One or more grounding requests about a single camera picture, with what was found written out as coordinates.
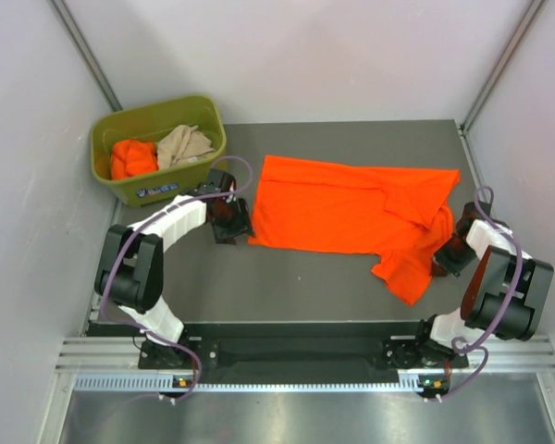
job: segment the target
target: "dark gray tabletop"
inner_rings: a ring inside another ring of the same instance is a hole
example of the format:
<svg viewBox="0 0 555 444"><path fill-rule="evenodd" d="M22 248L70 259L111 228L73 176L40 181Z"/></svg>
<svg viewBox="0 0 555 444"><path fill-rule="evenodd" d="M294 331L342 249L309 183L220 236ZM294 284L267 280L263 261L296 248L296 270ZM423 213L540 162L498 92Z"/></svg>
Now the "dark gray tabletop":
<svg viewBox="0 0 555 444"><path fill-rule="evenodd" d="M461 183L449 204L455 218L472 200L475 183L453 121L398 121L228 125L228 152L251 162L255 177L243 196L253 210L266 154L353 166L459 168ZM244 183L246 169L230 171ZM166 203L124 208L121 223L145 219ZM373 276L373 255L309 253L215 245L210 228L199 228L165 255L164 296L181 320L325 321L408 320L456 309L475 270L434 279L413 307Z"/></svg>

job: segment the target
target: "orange shirt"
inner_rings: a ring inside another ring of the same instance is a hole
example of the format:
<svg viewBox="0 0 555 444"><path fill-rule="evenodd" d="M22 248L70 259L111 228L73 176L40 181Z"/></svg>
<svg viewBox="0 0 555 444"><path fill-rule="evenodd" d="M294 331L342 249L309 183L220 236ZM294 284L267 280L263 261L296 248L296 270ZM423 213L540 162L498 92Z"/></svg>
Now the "orange shirt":
<svg viewBox="0 0 555 444"><path fill-rule="evenodd" d="M345 166L268 155L250 244L379 254L372 272L413 305L434 252L453 230L447 198L458 170Z"/></svg>
<svg viewBox="0 0 555 444"><path fill-rule="evenodd" d="M111 154L111 179L120 180L158 171L154 142L133 139L113 145Z"/></svg>

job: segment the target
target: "green basket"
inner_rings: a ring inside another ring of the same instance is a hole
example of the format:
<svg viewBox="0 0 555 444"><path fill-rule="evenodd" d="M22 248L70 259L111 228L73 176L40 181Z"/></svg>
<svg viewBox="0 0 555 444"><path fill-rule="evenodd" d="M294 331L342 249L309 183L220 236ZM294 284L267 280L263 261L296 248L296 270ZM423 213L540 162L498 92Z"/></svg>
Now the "green basket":
<svg viewBox="0 0 555 444"><path fill-rule="evenodd" d="M203 160L122 180L111 179L111 151L116 142L158 142L178 125L197 125L216 150ZM225 154L226 132L216 104L190 95L158 104L118 111L96 122L91 131L92 174L130 206L168 199L204 181L212 163Z"/></svg>

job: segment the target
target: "purple cable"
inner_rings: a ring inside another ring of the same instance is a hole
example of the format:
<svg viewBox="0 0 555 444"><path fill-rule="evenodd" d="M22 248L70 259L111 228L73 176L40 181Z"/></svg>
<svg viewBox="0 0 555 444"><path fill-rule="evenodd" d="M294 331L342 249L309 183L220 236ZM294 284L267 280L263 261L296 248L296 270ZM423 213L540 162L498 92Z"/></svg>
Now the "purple cable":
<svg viewBox="0 0 555 444"><path fill-rule="evenodd" d="M483 209L481 208L481 203L479 203L479 193L481 191L489 191L489 202L493 204L493 199L494 199L493 190L491 189L491 187L488 187L486 185L486 186L477 188L477 190L475 191L475 208L491 227L493 227L505 239L507 239L509 242L512 243L512 245L514 246L514 249L516 250L516 267L514 269L514 274L512 276L512 281L510 282L510 286L506 290L506 295L503 298L503 302L501 303L501 306L499 307L499 310L496 313L496 316L493 318L493 321L491 321L491 323L489 324L487 329L483 332L483 334L479 337L479 339L473 342L473 344L467 344L466 339L463 337L457 337L452 340L452 349L456 353L466 354L474 350L481 350L483 351L484 356L483 356L483 361L481 361L481 364L474 370L474 372L471 375L469 375L455 389L453 389L452 391L449 391L445 395L440 396L439 398L440 401L446 400L450 396L455 395L457 392L462 390L467 384L469 384L473 379L475 379L481 373L483 368L486 366L487 359L489 358L489 351L482 344L487 340L487 338L489 338L489 336L493 334L494 330L501 322L501 318L505 315L506 310L508 310L510 301L512 300L512 297L516 292L516 286L518 285L518 280L520 280L520 276L522 274L523 258L522 258L522 248L520 247L520 243L518 242L518 240L514 238L514 236L511 236L505 230L503 230L498 224L496 224L493 221L493 219L491 219L491 217L489 217L483 211ZM466 345L461 349L458 346L458 342L463 342Z"/></svg>
<svg viewBox="0 0 555 444"><path fill-rule="evenodd" d="M111 273L109 274L109 278L107 279L107 281L105 283L105 289L103 290L103 298L101 299L101 306L99 308L99 313L105 320L112 321L112 322L117 322L119 324L125 324L127 326L133 326L133 327L136 327L140 330L146 330L147 331L147 328L144 327L143 325L139 324L138 322L125 320L125 319L112 319L107 315L106 306L107 306L107 301L109 300L109 293L111 292L111 286L113 285L113 279L115 278L115 276L117 274L117 271L119 270L119 267L121 266L121 263L123 262L123 258L125 257L126 253L128 252L128 249L130 248L130 245L134 242L134 240L138 237L138 235L142 231L144 231L147 227L152 225L155 221L157 221L161 217L166 216L167 214L175 211L176 209L180 208L183 205L191 204L195 201L201 201L203 199L215 199L215 198L218 198L218 197L228 197L230 195L237 194L239 192L242 192L242 191L246 190L251 185L251 182L253 181L253 168L251 167L251 164L249 164L249 162L247 162L242 157L238 157L237 155L225 155L223 157L218 158L212 164L212 166L210 168L213 168L218 162L223 162L225 160L238 160L239 162L243 163L247 167L247 169L249 170L249 178L247 179L247 182L242 187L240 187L236 190L232 190L232 191L213 192L213 193L210 193L210 194L205 194L203 196L197 196L197 197L192 197L190 199L186 199L186 200L184 200L184 201L182 201L182 202L180 202L176 205L168 207L166 212L159 213L159 214L154 215L151 218L147 219L139 227L134 229L134 231L131 233L131 235L129 235L128 239L125 241L125 243L123 244L123 246L119 250L117 258L116 258L115 262L113 263L113 267L111 267ZM176 401L185 400L187 397L189 397L193 393L193 391L195 389L195 386L197 386L197 384L200 380L200 377L202 375L202 361L200 360L200 358L197 354L195 354L193 351L191 351L187 347L184 347L184 346L182 346L180 344L177 344L175 342L171 342L170 340L160 338L159 336L155 335L154 333L150 333L150 335L152 337L154 337L156 340L159 340L160 342L165 343L169 347L174 347L178 350L181 350L182 352L185 352L185 353L189 354L189 356L196 362L195 378L193 379L193 381L189 385L187 391L185 393L183 393L180 397L176 398ZM136 396L134 398L131 398L130 400L127 400L125 402L122 402L118 407L113 409L113 411L107 413L105 415L105 418L103 418L101 421L99 421L99 423L97 423L96 425L91 427L88 432L84 432L82 434L92 433L94 430L98 429L106 420L108 420L111 416L113 416L115 413L117 413L119 410L121 410L126 405L128 405L128 404L130 404L130 403L132 403L136 400L140 400L140 399L143 399L143 398L154 397L154 396L158 396L158 395L147 393L147 394L142 394L142 395ZM78 424L77 424L78 423L77 419L78 418L76 418L76 416L75 416L75 423L76 423L77 429L79 429Z"/></svg>

